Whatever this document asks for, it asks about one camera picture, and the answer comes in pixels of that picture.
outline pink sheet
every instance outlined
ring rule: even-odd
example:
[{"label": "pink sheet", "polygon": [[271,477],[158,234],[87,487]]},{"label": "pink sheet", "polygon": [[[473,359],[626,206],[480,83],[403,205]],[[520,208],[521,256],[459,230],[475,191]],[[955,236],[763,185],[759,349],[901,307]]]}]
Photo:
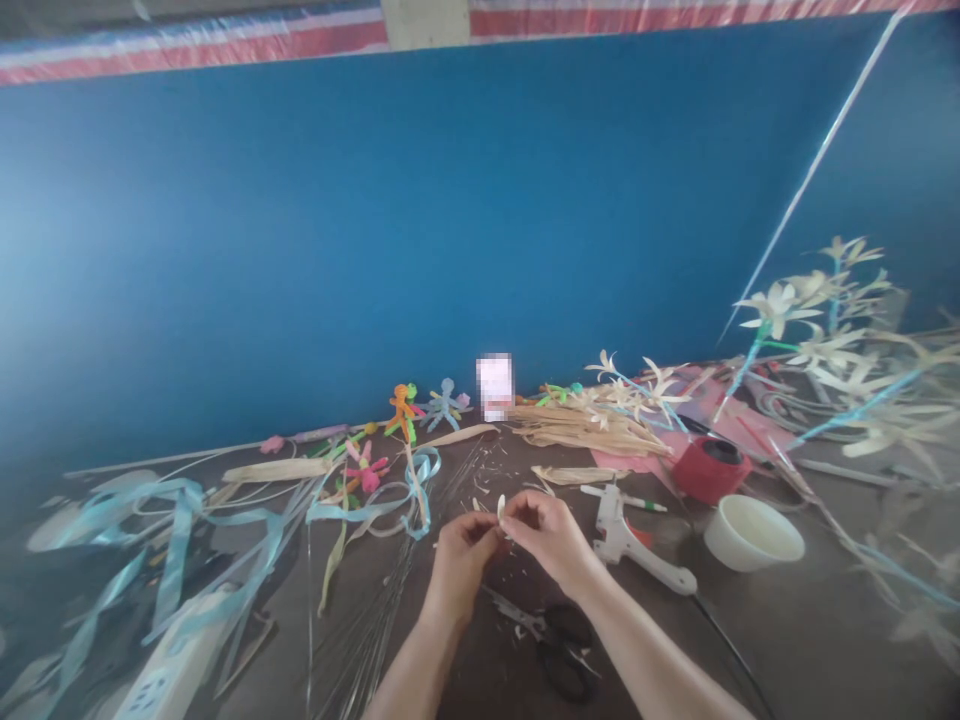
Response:
[{"label": "pink sheet", "polygon": [[[676,374],[680,376],[680,379],[672,386],[673,390],[682,392],[684,387],[699,377],[700,372],[701,368],[690,365],[677,371]],[[690,400],[682,405],[675,406],[675,408],[678,413],[693,418],[694,420],[699,420],[704,425],[709,426],[710,416],[720,403],[724,390],[725,387],[722,384],[713,378],[709,378],[694,390]],[[766,415],[758,413],[756,410],[747,406],[746,403],[736,398],[730,398],[730,400],[727,401],[727,405],[723,409],[723,415],[717,421],[716,425],[714,425],[714,430],[720,435],[729,438],[744,450],[764,458],[776,457],[773,447],[769,445],[770,440],[783,449],[788,447],[794,439],[791,433],[777,425]],[[673,450],[673,457],[662,458],[663,463],[668,468],[672,468],[674,463],[680,459],[680,456],[683,455],[687,449],[687,445],[690,443],[690,436],[682,432],[663,430],[657,427],[654,427],[653,431],[657,437]],[[593,460],[597,464],[597,467],[611,468],[613,470],[633,470],[637,473],[653,473],[661,482],[669,485],[663,472],[661,459],[658,459],[654,455],[628,458],[608,455],[607,453],[597,450],[591,450],[590,452],[593,453]],[[757,467],[756,463],[754,463],[754,472],[768,474],[762,468]]]}]

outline plastic sheet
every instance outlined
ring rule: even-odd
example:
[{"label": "plastic sheet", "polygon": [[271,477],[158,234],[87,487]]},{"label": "plastic sheet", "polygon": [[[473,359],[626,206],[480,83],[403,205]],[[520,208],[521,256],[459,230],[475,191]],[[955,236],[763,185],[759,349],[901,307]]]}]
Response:
[{"label": "plastic sheet", "polygon": [[[470,42],[960,8],[960,0],[468,0]],[[0,85],[387,52],[377,0],[0,46]]]}]

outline blue pipe cleaner figure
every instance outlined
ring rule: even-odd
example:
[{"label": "blue pipe cleaner figure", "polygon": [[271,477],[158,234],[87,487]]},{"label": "blue pipe cleaner figure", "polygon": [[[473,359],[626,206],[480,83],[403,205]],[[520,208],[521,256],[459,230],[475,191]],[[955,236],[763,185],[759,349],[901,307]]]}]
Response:
[{"label": "blue pipe cleaner figure", "polygon": [[450,393],[453,392],[453,380],[450,378],[443,379],[443,382],[440,383],[440,389],[443,390],[443,395],[437,395],[437,393],[431,390],[430,395],[433,399],[426,405],[421,406],[427,411],[427,414],[420,419],[420,426],[423,427],[427,421],[430,420],[431,422],[429,427],[427,427],[427,432],[433,432],[433,429],[440,420],[446,418],[454,430],[459,430],[460,424],[457,420],[460,419],[460,411],[466,410],[467,406],[450,397]]}]

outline white bowl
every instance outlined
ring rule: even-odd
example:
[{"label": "white bowl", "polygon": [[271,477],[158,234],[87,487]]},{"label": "white bowl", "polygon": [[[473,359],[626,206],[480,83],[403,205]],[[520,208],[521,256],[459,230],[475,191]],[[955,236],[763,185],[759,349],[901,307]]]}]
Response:
[{"label": "white bowl", "polygon": [[727,495],[703,536],[714,556],[731,570],[753,572],[796,562],[806,545],[797,529],[766,503]]}]

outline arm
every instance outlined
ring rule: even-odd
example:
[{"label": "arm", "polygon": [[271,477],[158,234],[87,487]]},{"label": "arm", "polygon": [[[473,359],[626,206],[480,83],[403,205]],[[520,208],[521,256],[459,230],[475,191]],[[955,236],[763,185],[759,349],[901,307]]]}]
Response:
[{"label": "arm", "polygon": [[503,529],[583,608],[646,720],[752,718],[610,576],[562,500],[520,493]]},{"label": "arm", "polygon": [[427,720],[437,714],[457,645],[473,616],[483,571],[509,550],[497,516],[468,513],[444,526],[420,618],[377,688],[363,720]]}]

